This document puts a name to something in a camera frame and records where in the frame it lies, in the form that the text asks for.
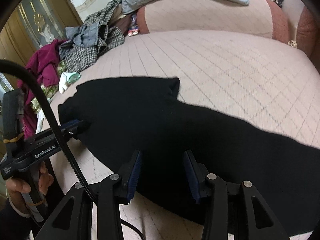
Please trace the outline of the person's left hand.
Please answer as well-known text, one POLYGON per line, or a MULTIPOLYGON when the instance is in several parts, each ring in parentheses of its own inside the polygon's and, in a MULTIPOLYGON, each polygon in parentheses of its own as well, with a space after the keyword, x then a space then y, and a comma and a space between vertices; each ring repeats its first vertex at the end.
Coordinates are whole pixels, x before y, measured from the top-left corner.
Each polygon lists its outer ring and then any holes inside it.
MULTIPOLYGON (((46 195, 48 187, 54 182, 54 178, 49 174, 44 162, 41 163, 39 172, 39 190, 42 194, 46 195)), ((30 185, 21 179, 10 178, 6 181, 6 188, 9 194, 9 203, 13 210, 22 217, 30 217, 22 196, 23 193, 31 191, 30 185)))

